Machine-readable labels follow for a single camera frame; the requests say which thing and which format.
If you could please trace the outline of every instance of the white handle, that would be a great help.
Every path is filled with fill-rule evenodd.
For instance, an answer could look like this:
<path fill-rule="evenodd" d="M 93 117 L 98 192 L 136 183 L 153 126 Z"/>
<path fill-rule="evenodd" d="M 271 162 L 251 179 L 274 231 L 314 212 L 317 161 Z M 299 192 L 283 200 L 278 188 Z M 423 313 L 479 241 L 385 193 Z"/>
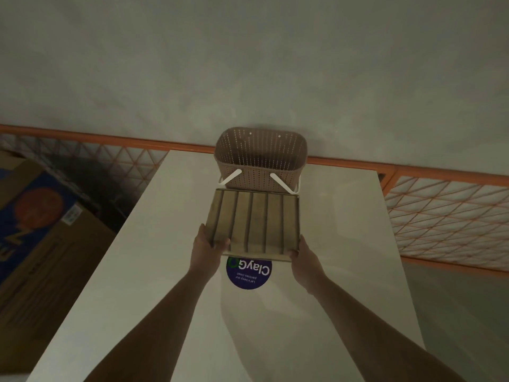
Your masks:
<path fill-rule="evenodd" d="M 286 190 L 287 192 L 289 192 L 290 194 L 298 194 L 300 192 L 300 177 L 299 177 L 299 183 L 297 184 L 297 190 L 296 191 L 293 191 L 291 190 L 288 185 L 286 185 L 282 179 L 280 179 L 276 173 L 270 173 L 270 178 L 272 178 L 273 180 L 275 180 L 279 185 L 281 185 L 283 187 L 284 190 Z"/>
<path fill-rule="evenodd" d="M 228 177 L 226 177 L 226 179 L 224 179 L 223 181 L 221 180 L 221 176 L 220 176 L 220 180 L 218 181 L 218 184 L 219 185 L 226 185 L 228 182 L 230 182 L 232 179 L 234 179 L 235 177 L 237 177 L 240 173 L 242 173 L 242 170 L 240 169 L 237 169 L 235 170 L 233 173 L 231 173 Z"/>

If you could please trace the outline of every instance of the white table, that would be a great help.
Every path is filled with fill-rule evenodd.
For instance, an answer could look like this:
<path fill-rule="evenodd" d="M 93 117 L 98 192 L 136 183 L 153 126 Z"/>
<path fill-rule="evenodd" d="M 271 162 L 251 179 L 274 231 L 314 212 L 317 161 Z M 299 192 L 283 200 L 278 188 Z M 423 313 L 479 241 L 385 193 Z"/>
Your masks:
<path fill-rule="evenodd" d="M 29 378 L 81 381 L 185 274 L 218 179 L 210 154 L 170 151 Z M 377 174 L 308 165 L 301 231 L 335 282 L 423 346 Z M 173 381 L 359 380 L 319 304 L 274 262 L 234 286 L 226 258 L 207 284 Z"/>

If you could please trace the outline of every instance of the orange metal frame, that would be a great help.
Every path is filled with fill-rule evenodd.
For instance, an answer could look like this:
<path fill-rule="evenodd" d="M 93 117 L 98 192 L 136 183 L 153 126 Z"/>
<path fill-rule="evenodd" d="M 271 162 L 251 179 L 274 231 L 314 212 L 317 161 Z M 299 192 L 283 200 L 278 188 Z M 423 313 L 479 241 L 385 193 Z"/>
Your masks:
<path fill-rule="evenodd" d="M 49 130 L 40 129 L 33 127 L 22 127 L 22 126 L 10 126 L 0 124 L 0 133 L 13 134 L 13 135 L 24 135 L 34 136 L 41 138 L 54 138 L 58 140 L 67 141 L 78 141 L 88 142 L 102 145 L 115 145 L 122 147 L 136 147 L 139 149 L 151 149 L 151 150 L 180 150 L 180 151 L 191 151 L 197 153 L 214 153 L 213 146 L 204 145 L 192 145 L 177 142 L 166 142 L 166 141 L 151 141 L 141 140 L 136 138 L 127 138 L 112 135 L 97 135 L 87 134 L 71 131 L 62 130 Z M 418 177 L 418 178 L 430 178 L 444 181 L 460 181 L 468 182 L 479 185 L 493 185 L 493 186 L 506 186 L 509 187 L 509 177 L 500 176 L 495 174 L 485 173 L 473 173 L 473 172 L 461 172 L 455 170 L 445 170 L 438 168 L 429 167 L 417 167 L 417 166 L 401 166 L 388 163 L 375 163 L 375 162 L 364 162 L 364 161 L 353 161 L 347 159 L 336 159 L 336 158 L 322 158 L 322 157 L 308 157 L 308 163 L 337 166 L 337 167 L 349 167 L 359 168 L 366 170 L 374 170 L 377 173 L 384 174 L 383 179 L 380 182 L 384 196 L 390 192 L 390 190 L 396 185 L 398 179 L 404 176 Z M 474 272 L 476 274 L 489 274 L 495 276 L 509 276 L 509 272 L 497 271 L 497 270 L 485 270 L 481 268 L 474 268 L 458 264 L 439 263 L 429 260 L 414 259 L 409 257 L 401 257 L 403 262 L 418 263 L 427 265 L 435 268 L 447 269 L 447 270 L 459 270 L 461 272 Z"/>

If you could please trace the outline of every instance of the person's left arm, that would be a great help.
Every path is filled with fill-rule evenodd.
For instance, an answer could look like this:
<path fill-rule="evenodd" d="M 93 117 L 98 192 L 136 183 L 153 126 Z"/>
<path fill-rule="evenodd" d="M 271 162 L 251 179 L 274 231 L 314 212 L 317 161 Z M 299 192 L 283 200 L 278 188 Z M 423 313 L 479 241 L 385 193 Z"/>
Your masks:
<path fill-rule="evenodd" d="M 85 382 L 169 382 L 203 288 L 217 271 L 230 241 L 214 248 L 205 226 L 194 239 L 187 274 L 88 375 Z"/>

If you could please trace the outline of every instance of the basket rim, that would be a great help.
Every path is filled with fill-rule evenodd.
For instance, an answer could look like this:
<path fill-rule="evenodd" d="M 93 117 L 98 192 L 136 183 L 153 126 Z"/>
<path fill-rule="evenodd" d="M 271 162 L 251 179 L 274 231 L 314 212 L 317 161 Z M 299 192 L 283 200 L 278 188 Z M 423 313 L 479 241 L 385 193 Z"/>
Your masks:
<path fill-rule="evenodd" d="M 304 163 L 302 164 L 302 166 L 299 166 L 298 168 L 296 169 L 293 169 L 293 170 L 279 170 L 279 169 L 275 169 L 275 168 L 270 168 L 270 167 L 258 167 L 258 166 L 251 166 L 251 165 L 238 165 L 238 164 L 233 164 L 233 163 L 226 163 L 226 162 L 222 162 L 220 161 L 218 158 L 217 158 L 217 147 L 218 147 L 218 144 L 221 140 L 221 138 L 223 137 L 223 135 L 225 135 L 228 131 L 230 130 L 236 130 L 236 129 L 243 129 L 243 130 L 256 130 L 256 131 L 260 131 L 260 130 L 263 130 L 263 131 L 270 131 L 270 132 L 279 132 L 279 133 L 282 133 L 282 134 L 295 134 L 297 135 L 298 137 L 302 138 L 302 140 L 304 141 L 304 145 L 305 145 L 305 151 L 306 151 L 306 158 L 304 160 Z M 287 130 L 272 130 L 272 129 L 260 129 L 260 128 L 256 128 L 256 127 L 242 127 L 242 126 L 235 126 L 235 127 L 230 127 L 230 128 L 227 128 L 225 131 L 223 131 L 220 135 L 220 137 L 217 139 L 217 142 L 216 142 L 216 147 L 214 147 L 214 159 L 216 160 L 216 162 L 223 166 L 229 166 L 229 167 L 236 167 L 236 168 L 241 168 L 242 166 L 245 166 L 245 167 L 250 167 L 250 168 L 254 168 L 254 169 L 260 169 L 260 170 L 264 170 L 266 172 L 282 172 L 282 173 L 291 173 L 291 172 L 297 172 L 299 171 L 300 169 L 303 169 L 304 166 L 306 166 L 306 163 L 307 163 L 307 160 L 308 160 L 308 141 L 306 140 L 306 138 L 302 135 L 302 134 L 299 134 L 295 131 L 287 131 Z"/>

